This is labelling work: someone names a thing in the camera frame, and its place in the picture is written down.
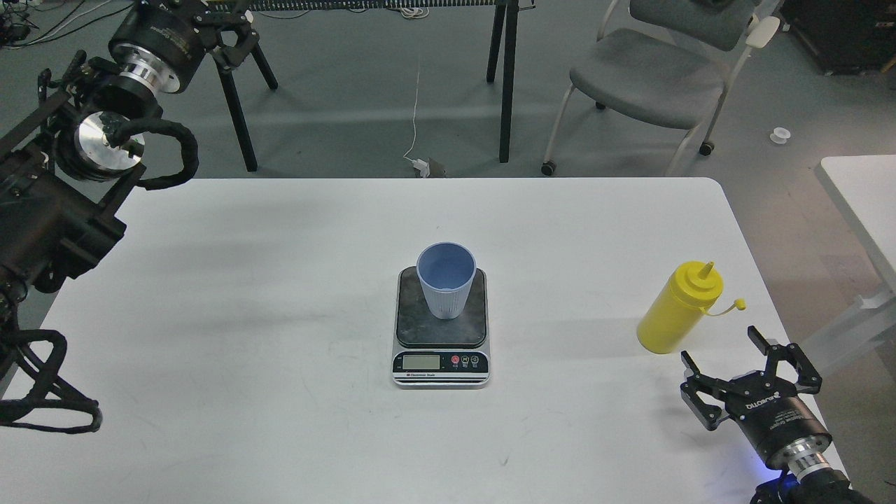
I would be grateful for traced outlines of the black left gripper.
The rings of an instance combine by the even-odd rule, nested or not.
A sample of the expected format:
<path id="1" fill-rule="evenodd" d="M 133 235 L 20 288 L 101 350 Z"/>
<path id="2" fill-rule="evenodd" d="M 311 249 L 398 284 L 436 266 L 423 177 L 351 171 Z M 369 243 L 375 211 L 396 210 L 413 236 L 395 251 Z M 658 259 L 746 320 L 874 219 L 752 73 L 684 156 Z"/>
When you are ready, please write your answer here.
<path id="1" fill-rule="evenodd" d="M 209 14 L 207 6 L 133 6 L 108 43 L 116 78 L 151 95 L 176 95 L 206 52 L 224 71 L 239 67 L 260 39 L 252 20 L 251 14 Z"/>

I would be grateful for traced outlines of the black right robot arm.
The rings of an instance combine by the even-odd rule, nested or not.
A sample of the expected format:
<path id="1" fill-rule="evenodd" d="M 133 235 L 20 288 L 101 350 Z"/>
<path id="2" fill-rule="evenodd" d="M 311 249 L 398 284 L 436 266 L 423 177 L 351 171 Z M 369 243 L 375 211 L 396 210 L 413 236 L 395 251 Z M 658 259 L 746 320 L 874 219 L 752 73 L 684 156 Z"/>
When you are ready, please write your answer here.
<path id="1" fill-rule="evenodd" d="M 793 342 L 767 340 L 752 325 L 748 338 L 766 357 L 764 369 L 717 379 L 681 351 L 680 393 L 706 430 L 735 421 L 765 467 L 780 471 L 757 486 L 752 503 L 870 503 L 823 456 L 832 434 L 800 398 L 800 393 L 818 393 L 823 383 L 809 357 Z"/>

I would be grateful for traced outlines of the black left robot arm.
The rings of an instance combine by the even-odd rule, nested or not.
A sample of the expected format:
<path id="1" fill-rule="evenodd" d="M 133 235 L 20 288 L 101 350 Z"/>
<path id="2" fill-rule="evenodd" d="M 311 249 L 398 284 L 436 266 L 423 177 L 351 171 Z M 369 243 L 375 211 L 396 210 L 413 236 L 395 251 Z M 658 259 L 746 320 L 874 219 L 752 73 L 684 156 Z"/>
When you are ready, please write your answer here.
<path id="1" fill-rule="evenodd" d="M 38 80 L 39 105 L 2 138 L 2 329 L 16 328 L 31 289 L 60 290 L 96 267 L 125 232 L 116 218 L 134 188 L 188 182 L 198 147 L 163 119 L 159 95 L 186 90 L 205 57 L 217 68 L 249 172 L 258 162 L 234 69 L 252 57 L 279 84 L 260 49 L 249 1 L 134 1 L 108 43 L 109 58 L 74 55 L 61 78 Z"/>

